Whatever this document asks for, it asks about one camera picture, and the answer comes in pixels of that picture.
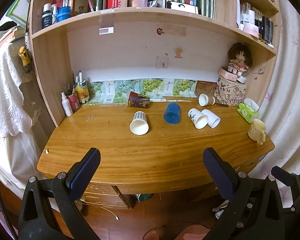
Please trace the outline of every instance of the desk surface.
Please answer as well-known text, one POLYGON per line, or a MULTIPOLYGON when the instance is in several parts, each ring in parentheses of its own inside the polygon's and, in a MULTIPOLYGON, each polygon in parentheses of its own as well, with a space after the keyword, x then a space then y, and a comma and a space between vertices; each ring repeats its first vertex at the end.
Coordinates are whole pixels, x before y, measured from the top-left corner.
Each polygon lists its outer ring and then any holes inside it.
POLYGON ((249 172, 259 158, 274 149, 270 138, 259 146, 247 135, 249 124, 236 107, 208 106, 221 118, 212 129, 198 130, 187 116, 198 101, 179 102, 181 121, 168 124, 163 114, 168 103, 152 103, 149 109, 126 106, 83 106, 53 131, 37 168, 48 178, 98 148, 101 163, 91 181, 120 187, 139 187, 139 193, 190 188, 212 182, 202 162, 203 150, 213 147, 235 169, 249 172), (129 124, 136 111, 146 113, 149 131, 137 136, 129 124))

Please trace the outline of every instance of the wooden floor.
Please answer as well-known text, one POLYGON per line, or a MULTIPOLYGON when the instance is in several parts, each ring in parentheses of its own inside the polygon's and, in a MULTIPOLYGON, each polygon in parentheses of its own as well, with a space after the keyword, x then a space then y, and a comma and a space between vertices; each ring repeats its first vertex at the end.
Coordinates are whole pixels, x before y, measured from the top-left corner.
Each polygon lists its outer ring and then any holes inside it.
MULTIPOLYGON (((21 200, 0 182, 7 209, 17 227, 17 216, 21 200)), ((189 202, 187 190, 154 194, 152 199, 137 203, 132 210, 112 210, 119 220, 107 210, 85 206, 85 219, 102 240, 142 240, 152 228, 159 233, 160 240, 172 240, 183 229, 195 223, 211 228, 214 214, 211 211, 223 202, 214 196, 198 202, 189 202)), ((54 211, 64 234, 71 236, 60 213, 54 211)))

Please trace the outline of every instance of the white wall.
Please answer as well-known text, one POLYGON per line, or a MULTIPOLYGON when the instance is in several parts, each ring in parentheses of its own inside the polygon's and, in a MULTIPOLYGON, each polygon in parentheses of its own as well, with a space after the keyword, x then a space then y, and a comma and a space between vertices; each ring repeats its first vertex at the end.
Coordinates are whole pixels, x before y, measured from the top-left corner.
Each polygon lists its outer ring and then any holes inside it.
POLYGON ((237 42, 193 27, 186 27, 186 36, 158 35, 159 27, 168 28, 163 23, 120 22, 114 24, 113 34, 99 35, 97 26, 69 31, 74 75, 81 70, 90 81, 183 78, 216 82, 220 67, 228 63, 229 48, 237 42), (179 47, 183 59, 174 58, 179 47), (155 68, 156 57, 166 54, 168 68, 155 68))

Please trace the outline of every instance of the blue gripper pad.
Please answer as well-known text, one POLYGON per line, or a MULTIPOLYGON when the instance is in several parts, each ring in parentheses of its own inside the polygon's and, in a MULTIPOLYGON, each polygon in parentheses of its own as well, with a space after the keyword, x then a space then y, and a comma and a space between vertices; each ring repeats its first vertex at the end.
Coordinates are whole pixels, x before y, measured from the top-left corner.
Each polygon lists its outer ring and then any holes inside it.
POLYGON ((80 162, 75 163, 68 172, 66 186, 70 198, 80 199, 87 188, 93 174, 100 165, 101 155, 98 149, 91 148, 80 162))
POLYGON ((216 184, 222 198, 231 201, 239 185, 236 172, 227 162, 224 162, 213 148, 203 151, 203 163, 216 184))

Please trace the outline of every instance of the doll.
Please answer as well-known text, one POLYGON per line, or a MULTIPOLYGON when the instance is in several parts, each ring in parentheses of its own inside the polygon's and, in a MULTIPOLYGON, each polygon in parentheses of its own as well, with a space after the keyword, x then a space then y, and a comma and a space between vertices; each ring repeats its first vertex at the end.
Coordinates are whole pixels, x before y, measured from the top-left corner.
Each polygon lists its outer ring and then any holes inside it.
POLYGON ((250 49, 242 43, 234 44, 228 52, 230 63, 228 71, 240 77, 252 64, 250 49))

